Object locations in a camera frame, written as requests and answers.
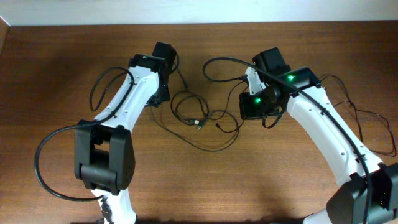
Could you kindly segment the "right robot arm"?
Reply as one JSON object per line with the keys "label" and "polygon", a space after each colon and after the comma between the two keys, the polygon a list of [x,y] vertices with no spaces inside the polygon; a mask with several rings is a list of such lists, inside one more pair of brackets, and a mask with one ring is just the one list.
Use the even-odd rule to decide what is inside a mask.
{"label": "right robot arm", "polygon": [[337,192],[326,207],[297,223],[387,223],[397,219],[397,164],[383,161],[358,139],[308,68],[292,70],[277,47],[253,57],[245,72],[249,91],[239,96],[243,120],[288,113],[326,159]]}

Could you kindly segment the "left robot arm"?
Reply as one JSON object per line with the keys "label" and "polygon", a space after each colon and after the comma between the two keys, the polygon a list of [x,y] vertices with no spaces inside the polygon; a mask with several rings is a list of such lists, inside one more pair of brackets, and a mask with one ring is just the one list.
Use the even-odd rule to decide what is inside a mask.
{"label": "left robot arm", "polygon": [[98,223],[136,223],[128,187],[135,169],[132,130],[146,106],[169,101],[168,80],[176,50],[157,42],[150,55],[129,61],[126,78],[107,107],[75,131],[75,177],[99,203]]}

